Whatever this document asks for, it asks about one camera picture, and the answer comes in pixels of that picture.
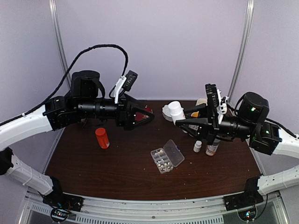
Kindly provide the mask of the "small white pill bottle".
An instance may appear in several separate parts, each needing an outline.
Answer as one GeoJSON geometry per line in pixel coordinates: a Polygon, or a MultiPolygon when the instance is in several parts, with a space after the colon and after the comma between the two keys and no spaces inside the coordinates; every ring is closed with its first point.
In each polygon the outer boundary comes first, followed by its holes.
{"type": "Polygon", "coordinates": [[[184,110],[179,101],[172,101],[168,104],[170,115],[173,123],[175,124],[178,120],[184,120],[185,114],[184,110]]]}

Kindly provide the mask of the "orange pill bottle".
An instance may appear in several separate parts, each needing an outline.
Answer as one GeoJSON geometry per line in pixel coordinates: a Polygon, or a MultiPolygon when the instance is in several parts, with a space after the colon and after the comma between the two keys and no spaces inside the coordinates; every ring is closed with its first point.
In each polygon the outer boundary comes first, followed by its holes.
{"type": "Polygon", "coordinates": [[[95,130],[95,135],[96,135],[98,144],[102,149],[109,148],[110,142],[109,142],[109,139],[108,139],[107,132],[106,132],[105,128],[102,128],[102,127],[97,128],[95,130]]]}

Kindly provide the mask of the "grey lid supplement bottle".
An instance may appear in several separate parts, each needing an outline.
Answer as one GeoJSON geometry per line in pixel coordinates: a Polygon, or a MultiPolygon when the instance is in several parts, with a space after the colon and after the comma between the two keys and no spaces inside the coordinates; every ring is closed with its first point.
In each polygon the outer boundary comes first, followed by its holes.
{"type": "Polygon", "coordinates": [[[217,148],[219,146],[220,140],[219,139],[215,139],[214,142],[211,145],[207,145],[206,147],[206,155],[208,156],[214,156],[217,148]]]}

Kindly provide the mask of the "clear plastic pill organizer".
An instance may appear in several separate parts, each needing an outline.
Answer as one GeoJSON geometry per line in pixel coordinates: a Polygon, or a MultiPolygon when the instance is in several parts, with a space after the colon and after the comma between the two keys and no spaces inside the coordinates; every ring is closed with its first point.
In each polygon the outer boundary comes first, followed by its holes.
{"type": "Polygon", "coordinates": [[[172,171],[185,160],[185,157],[173,140],[168,140],[162,148],[152,150],[150,155],[160,174],[172,171]]]}

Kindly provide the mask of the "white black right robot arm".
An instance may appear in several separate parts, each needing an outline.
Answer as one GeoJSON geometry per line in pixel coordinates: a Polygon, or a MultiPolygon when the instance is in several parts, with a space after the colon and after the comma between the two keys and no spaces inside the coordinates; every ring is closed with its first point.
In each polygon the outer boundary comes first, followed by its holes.
{"type": "Polygon", "coordinates": [[[198,118],[178,120],[175,125],[197,140],[206,139],[212,144],[216,138],[249,140],[249,147],[267,155],[287,155],[298,158],[299,136],[269,119],[269,103],[260,95],[247,92],[240,99],[236,115],[218,119],[214,106],[215,94],[208,94],[208,105],[199,105],[198,118]]]}

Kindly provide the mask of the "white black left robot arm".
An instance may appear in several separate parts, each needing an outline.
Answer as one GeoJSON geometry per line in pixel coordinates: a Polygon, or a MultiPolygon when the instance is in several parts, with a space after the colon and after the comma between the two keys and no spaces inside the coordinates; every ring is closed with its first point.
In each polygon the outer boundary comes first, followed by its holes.
{"type": "Polygon", "coordinates": [[[0,173],[35,189],[57,207],[65,206],[67,196],[59,180],[43,175],[23,163],[13,153],[11,145],[36,134],[62,129],[83,119],[113,119],[117,126],[127,131],[151,122],[155,117],[153,111],[128,94],[136,79],[135,72],[123,70],[106,98],[98,72],[75,72],[66,95],[52,93],[31,110],[3,121],[0,125],[0,173]]]}

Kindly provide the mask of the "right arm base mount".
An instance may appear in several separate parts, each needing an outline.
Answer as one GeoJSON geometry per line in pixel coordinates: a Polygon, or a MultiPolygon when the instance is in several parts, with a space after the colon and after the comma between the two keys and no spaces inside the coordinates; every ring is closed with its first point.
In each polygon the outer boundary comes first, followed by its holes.
{"type": "Polygon", "coordinates": [[[242,192],[223,197],[226,211],[236,210],[238,217],[244,222],[258,218],[257,205],[264,201],[258,192],[242,192]]]}

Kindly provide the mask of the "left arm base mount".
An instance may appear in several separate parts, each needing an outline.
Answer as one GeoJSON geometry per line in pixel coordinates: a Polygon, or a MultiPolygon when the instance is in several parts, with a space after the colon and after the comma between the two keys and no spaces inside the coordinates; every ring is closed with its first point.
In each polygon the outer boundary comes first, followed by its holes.
{"type": "Polygon", "coordinates": [[[62,194],[62,198],[54,198],[50,195],[44,196],[40,194],[43,203],[49,205],[52,209],[50,218],[55,223],[62,223],[68,218],[75,217],[74,212],[80,212],[83,206],[84,199],[80,196],[62,194]]]}

